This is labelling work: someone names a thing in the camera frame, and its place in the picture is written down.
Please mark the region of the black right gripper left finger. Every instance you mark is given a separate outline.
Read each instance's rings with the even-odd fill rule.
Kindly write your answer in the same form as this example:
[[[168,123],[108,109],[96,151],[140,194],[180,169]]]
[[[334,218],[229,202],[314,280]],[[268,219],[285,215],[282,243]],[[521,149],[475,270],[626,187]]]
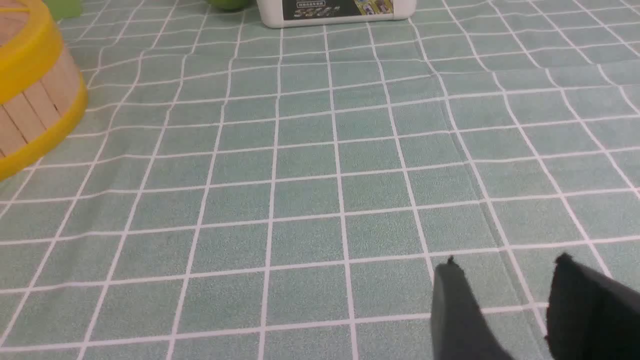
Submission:
[[[430,333],[435,360],[512,360],[489,328],[462,267],[450,256],[434,269]]]

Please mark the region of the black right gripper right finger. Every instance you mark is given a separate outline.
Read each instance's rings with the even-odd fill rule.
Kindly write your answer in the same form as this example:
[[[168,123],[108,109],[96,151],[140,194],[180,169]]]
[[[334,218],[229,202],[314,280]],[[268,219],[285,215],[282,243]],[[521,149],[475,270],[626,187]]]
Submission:
[[[562,253],[555,260],[546,342],[555,360],[637,360],[640,294]]]

